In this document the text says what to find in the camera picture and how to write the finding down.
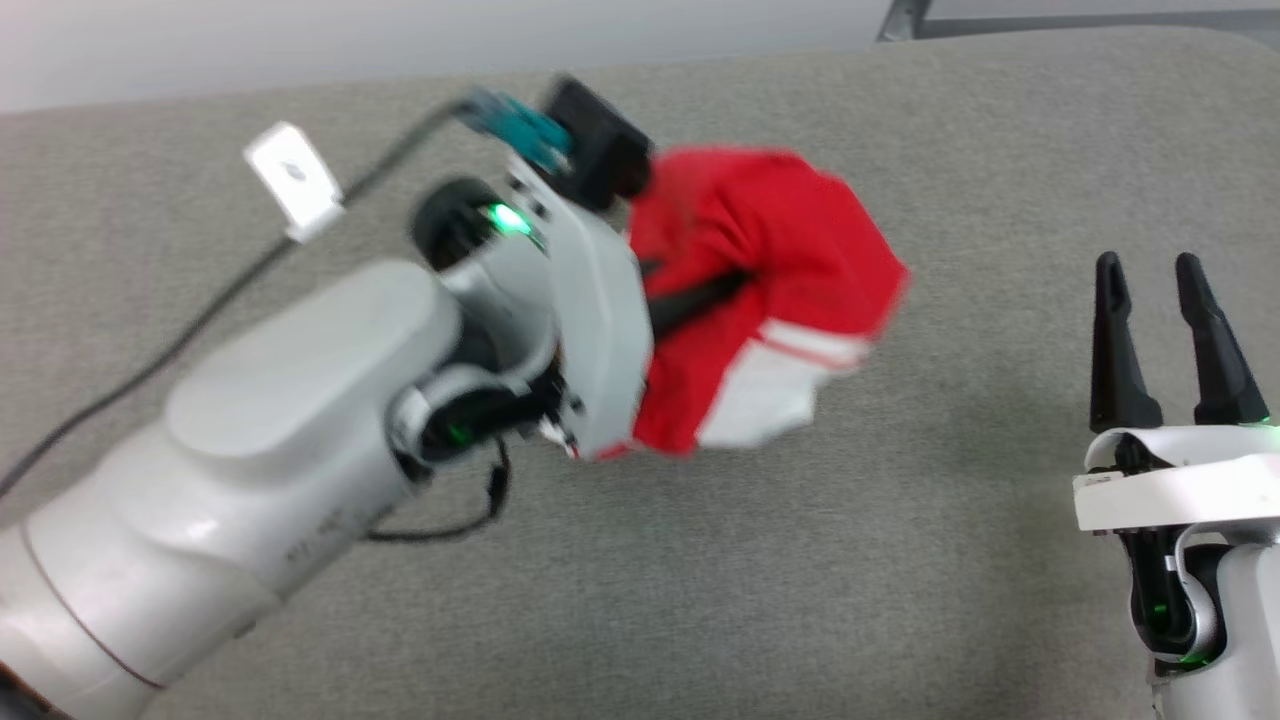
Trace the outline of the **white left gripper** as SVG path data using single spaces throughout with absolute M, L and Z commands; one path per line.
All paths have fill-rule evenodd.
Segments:
M 731 301 L 750 275 L 728 272 L 645 300 L 637 259 L 603 215 L 557 193 L 516 152 L 507 173 L 512 204 L 531 223 L 549 261 L 564 380 L 558 425 L 576 457 L 604 457 L 634 436 L 654 337 Z

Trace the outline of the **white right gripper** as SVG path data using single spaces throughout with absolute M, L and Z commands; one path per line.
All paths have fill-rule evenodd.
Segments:
M 1132 296 L 1120 258 L 1107 251 L 1096 261 L 1089 428 L 1100 436 L 1085 452 L 1085 473 L 1073 480 L 1080 530 L 1279 515 L 1279 430 L 1257 425 L 1270 420 L 1268 406 L 1201 260 L 1179 254 L 1175 275 L 1196 355 L 1197 427 L 1161 427 L 1164 413 L 1146 388 L 1129 327 Z M 1115 469 L 1125 439 L 1149 451 L 1158 466 Z

